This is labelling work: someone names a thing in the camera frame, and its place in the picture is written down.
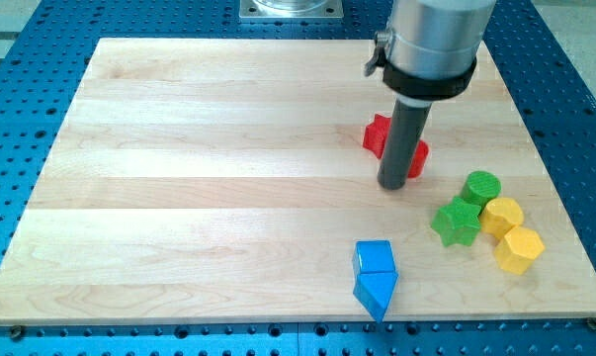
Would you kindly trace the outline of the silver robot arm cylinder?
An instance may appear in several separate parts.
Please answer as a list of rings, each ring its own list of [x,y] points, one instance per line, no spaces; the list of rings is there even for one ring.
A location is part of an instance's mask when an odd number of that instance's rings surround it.
[[[383,69],[383,83],[414,108],[460,95],[495,0],[395,0],[384,30],[375,34],[364,74]]]

